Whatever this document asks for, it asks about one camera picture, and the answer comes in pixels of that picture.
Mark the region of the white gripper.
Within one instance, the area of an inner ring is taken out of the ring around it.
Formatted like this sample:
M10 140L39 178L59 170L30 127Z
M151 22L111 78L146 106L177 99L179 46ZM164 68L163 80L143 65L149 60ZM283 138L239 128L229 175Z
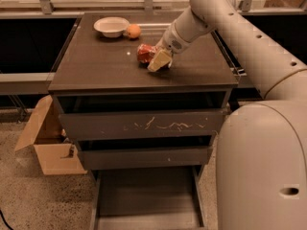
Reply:
M156 72L165 66L169 67L173 60L172 54L180 54L185 51L190 46L192 38L188 29L173 22L156 43L156 47L161 49L154 55L147 69Z

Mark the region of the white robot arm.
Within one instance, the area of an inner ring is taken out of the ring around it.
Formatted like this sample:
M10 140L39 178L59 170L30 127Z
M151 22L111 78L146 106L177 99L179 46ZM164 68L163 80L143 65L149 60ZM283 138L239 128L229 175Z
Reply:
M216 151L219 230L307 230L307 66L234 0L190 0L160 39L179 54L217 30L262 99L229 115Z

